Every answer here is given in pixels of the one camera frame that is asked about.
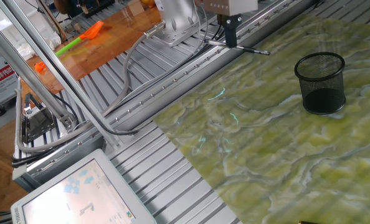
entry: white monitor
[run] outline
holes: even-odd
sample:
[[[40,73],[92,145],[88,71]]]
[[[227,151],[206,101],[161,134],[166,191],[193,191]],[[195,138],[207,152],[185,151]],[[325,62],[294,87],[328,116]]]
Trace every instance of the white monitor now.
[[[11,207],[16,224],[154,224],[154,218],[98,149]]]

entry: mesh cup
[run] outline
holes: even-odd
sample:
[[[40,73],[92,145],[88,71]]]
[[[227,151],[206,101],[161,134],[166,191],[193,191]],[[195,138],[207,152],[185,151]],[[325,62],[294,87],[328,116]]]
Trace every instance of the mesh cup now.
[[[295,73],[308,112],[331,114],[344,106],[344,65],[340,55],[329,52],[311,54],[297,62]]]

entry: green fabric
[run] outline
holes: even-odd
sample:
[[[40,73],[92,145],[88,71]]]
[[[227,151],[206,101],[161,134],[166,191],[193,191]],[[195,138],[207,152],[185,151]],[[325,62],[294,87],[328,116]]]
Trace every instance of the green fabric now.
[[[66,45],[64,48],[62,48],[58,52],[56,52],[56,55],[61,56],[63,53],[65,53],[66,51],[68,51],[72,47],[76,46],[80,42],[81,42],[81,38],[77,37],[75,40],[71,41],[71,43]]]
[[[243,224],[370,223],[370,26],[303,16],[154,121]],[[305,111],[294,66],[344,57],[346,106]]]

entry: green handle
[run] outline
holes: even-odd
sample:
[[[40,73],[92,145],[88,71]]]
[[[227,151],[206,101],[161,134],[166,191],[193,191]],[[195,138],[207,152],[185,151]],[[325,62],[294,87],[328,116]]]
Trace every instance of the green handle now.
[[[61,56],[63,53],[68,51],[68,49],[71,49],[72,47],[76,46],[80,42],[81,42],[81,38],[77,37],[77,39],[71,41],[71,43],[69,43],[64,48],[62,48],[58,52],[56,52],[56,55]]]

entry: touchscreen display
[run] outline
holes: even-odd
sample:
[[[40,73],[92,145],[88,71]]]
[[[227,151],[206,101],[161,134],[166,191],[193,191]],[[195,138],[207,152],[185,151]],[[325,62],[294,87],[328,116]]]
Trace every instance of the touchscreen display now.
[[[27,224],[130,224],[135,217],[95,160],[23,206]]]

